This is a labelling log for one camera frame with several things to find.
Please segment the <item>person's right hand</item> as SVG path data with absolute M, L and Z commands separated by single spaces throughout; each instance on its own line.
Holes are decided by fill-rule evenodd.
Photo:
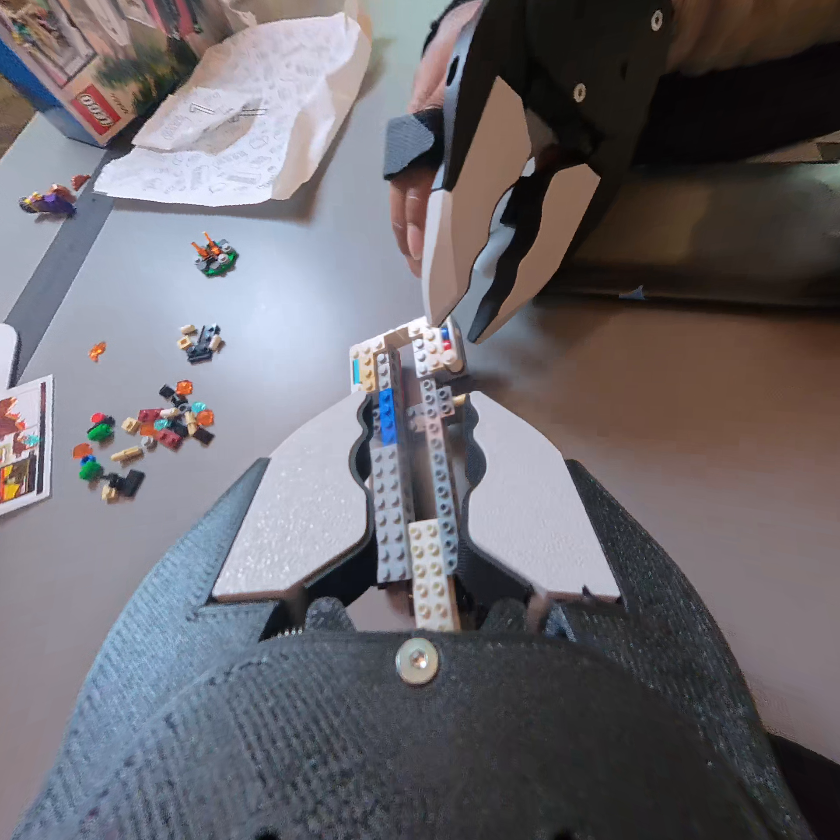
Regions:
M 481 1 L 453 2 L 433 22 L 414 74 L 408 112 L 443 106 L 447 68 L 455 43 L 480 6 Z M 435 174 L 435 168 L 418 167 L 391 180 L 392 230 L 397 247 L 415 277 L 422 274 L 427 202 Z

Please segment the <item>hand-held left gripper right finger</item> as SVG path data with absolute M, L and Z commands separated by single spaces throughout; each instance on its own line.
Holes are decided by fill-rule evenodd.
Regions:
M 476 620 L 499 602 L 619 604 L 602 542 L 556 445 L 483 392 L 463 406 L 459 582 Z

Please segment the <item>grey lego model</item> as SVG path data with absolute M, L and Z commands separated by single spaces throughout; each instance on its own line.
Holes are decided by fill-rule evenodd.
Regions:
M 452 381 L 467 373 L 457 321 L 425 316 L 349 349 L 351 392 L 370 398 L 371 476 L 382 589 L 411 587 L 415 625 L 460 629 L 456 592 L 458 493 L 448 428 L 465 398 Z

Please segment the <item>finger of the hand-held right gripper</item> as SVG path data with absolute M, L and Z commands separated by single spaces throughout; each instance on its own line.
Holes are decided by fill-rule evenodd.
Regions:
M 547 285 L 560 268 L 601 178 L 587 164 L 549 167 L 521 177 L 490 230 L 479 263 L 490 284 L 469 328 L 482 343 Z
M 440 326 L 467 293 L 492 216 L 531 148 L 522 100 L 496 78 L 455 185 L 434 189 L 427 202 L 422 287 L 430 325 Z

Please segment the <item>purple lego minifigure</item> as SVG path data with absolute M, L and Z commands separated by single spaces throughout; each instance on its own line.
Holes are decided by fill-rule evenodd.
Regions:
M 32 192 L 18 200 L 18 206 L 27 214 L 38 216 L 75 216 L 77 195 L 64 185 L 53 184 L 47 192 Z

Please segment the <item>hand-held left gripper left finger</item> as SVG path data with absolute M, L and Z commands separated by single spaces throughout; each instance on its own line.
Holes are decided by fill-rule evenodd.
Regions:
M 375 584 L 371 398 L 350 394 L 271 454 L 212 590 L 216 602 L 278 602 L 300 623 L 311 603 L 349 606 Z

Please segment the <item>black and tan lego cluster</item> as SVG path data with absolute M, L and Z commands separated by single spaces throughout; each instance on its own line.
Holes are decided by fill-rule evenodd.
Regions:
M 183 351 L 189 364 L 208 362 L 224 347 L 225 341 L 221 332 L 220 326 L 215 322 L 205 324 L 201 328 L 186 324 L 181 327 L 177 347 Z

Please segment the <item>pile of small lego pieces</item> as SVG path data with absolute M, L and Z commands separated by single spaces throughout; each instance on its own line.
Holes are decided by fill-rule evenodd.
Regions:
M 163 385 L 159 404 L 141 408 L 121 423 L 109 414 L 93 413 L 82 443 L 74 447 L 78 479 L 99 489 L 107 504 L 137 497 L 146 475 L 142 459 L 158 449 L 178 452 L 188 440 L 208 447 L 215 439 L 214 411 L 196 399 L 195 385 L 181 379 Z

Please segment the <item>person's right forearm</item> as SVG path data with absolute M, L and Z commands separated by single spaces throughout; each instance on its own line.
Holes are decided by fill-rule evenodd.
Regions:
M 839 130 L 838 1 L 673 7 L 636 165 L 741 161 Z

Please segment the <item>sticker sheet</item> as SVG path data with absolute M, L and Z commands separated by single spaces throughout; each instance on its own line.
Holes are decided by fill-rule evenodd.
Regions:
M 1 514 L 51 495 L 54 377 L 8 388 L 1 399 Z

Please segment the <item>white printed paper bag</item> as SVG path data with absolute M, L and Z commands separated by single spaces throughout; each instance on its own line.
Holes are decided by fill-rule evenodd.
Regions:
M 243 24 L 105 165 L 102 195 L 200 207 L 286 200 L 313 176 L 372 50 L 361 2 L 226 2 Z

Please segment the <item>lego campfire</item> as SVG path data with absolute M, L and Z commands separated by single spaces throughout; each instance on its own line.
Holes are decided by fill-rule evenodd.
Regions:
M 195 267 L 207 278 L 224 277 L 238 260 L 238 251 L 226 239 L 215 240 L 205 233 L 206 243 L 192 242 L 196 251 Z

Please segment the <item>black leather pad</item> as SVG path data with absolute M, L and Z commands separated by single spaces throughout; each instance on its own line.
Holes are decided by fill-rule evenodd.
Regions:
M 539 294 L 837 310 L 838 162 L 630 174 Z

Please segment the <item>lego set box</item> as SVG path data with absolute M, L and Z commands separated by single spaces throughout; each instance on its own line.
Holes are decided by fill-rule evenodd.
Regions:
M 206 2 L 2 1 L 2 76 L 66 137 L 105 146 L 214 42 Z

